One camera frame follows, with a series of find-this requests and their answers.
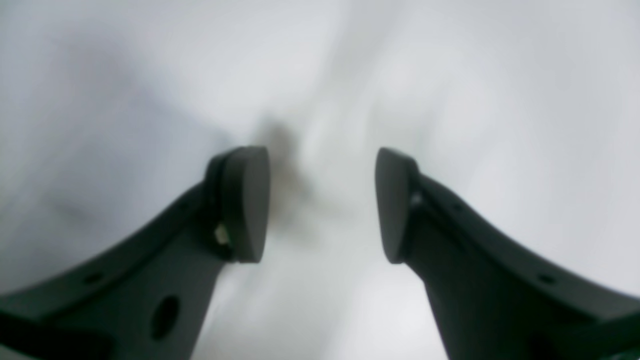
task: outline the mounting hole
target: mounting hole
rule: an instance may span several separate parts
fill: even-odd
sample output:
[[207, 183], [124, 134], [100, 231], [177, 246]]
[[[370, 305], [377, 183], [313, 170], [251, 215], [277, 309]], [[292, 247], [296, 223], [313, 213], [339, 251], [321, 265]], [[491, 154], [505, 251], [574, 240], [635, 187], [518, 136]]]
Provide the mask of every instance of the mounting hole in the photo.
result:
[[103, 277], [104, 277], [103, 273], [94, 272], [93, 274], [85, 277], [83, 279], [83, 283], [85, 283], [86, 285], [95, 284], [96, 282], [99, 282], [100, 280], [102, 280]]
[[552, 276], [545, 275], [545, 274], [539, 274], [538, 280], [540, 280], [541, 282], [544, 282], [547, 285], [553, 285], [556, 283], [556, 280]]
[[178, 313], [180, 312], [180, 302], [175, 296], [165, 297], [157, 306], [151, 318], [151, 337], [160, 340], [167, 336], [173, 329]]

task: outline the black plastic part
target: black plastic part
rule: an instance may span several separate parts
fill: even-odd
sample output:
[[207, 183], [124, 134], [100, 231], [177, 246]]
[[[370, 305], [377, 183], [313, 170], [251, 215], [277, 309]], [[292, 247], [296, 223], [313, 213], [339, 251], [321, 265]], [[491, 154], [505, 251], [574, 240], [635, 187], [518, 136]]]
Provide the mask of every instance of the black plastic part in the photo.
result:
[[[0, 343], [38, 359], [188, 359], [224, 264], [262, 255], [268, 166], [265, 148], [221, 154], [202, 183], [116, 247], [67, 274], [0, 296]], [[247, 196], [258, 202], [245, 201], [238, 213], [234, 201]], [[214, 238], [221, 222], [251, 234], [236, 236], [239, 254]]]
[[449, 359], [599, 360], [637, 353], [639, 299], [537, 256], [419, 175], [414, 164], [397, 151], [378, 153], [383, 246], [391, 262], [405, 262], [424, 281]]

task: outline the white fabric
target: white fabric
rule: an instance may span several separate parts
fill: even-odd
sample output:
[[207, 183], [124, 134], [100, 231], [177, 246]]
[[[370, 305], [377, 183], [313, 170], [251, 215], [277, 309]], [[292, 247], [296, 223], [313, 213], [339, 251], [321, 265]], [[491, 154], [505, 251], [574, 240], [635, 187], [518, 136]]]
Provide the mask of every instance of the white fabric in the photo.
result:
[[[640, 295], [633, 1], [94, 0], [3, 11], [0, 209], [16, 218], [0, 220], [14, 234], [0, 240], [0, 285], [40, 249], [71, 260], [104, 249], [197, 181], [209, 151], [266, 143], [278, 163], [263, 261], [225, 270], [193, 359], [445, 359], [422, 283], [381, 249], [373, 168], [383, 145], [530, 249]], [[74, 145], [77, 132], [90, 145]], [[65, 151], [78, 161], [47, 166]], [[123, 174], [103, 175], [112, 168]], [[25, 183], [47, 171], [65, 177]], [[69, 225], [55, 220], [60, 208], [7, 210], [31, 193], [23, 184], [90, 216]], [[5, 230], [18, 218], [52, 225]]]

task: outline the white backdrop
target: white backdrop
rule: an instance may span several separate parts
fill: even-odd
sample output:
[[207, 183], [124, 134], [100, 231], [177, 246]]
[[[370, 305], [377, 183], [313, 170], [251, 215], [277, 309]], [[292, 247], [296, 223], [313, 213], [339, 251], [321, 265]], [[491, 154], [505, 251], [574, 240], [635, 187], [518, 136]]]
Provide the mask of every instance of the white backdrop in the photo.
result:
[[193, 359], [445, 359], [422, 283], [382, 252], [382, 145], [530, 249], [640, 295], [635, 1], [1, 9], [0, 290], [106, 249], [211, 154], [263, 143], [264, 258], [222, 274]]

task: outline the blurry white background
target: blurry white background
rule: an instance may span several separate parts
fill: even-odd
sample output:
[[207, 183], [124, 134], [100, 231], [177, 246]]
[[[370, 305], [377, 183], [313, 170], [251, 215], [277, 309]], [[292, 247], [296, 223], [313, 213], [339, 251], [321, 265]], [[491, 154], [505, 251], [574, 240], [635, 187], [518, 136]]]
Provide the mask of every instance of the blurry white background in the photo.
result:
[[635, 1], [5, 1], [0, 16], [0, 292], [112, 246], [210, 156], [256, 143], [275, 161], [264, 257], [221, 275], [193, 359], [446, 358], [422, 283], [383, 255], [380, 146], [640, 295]]

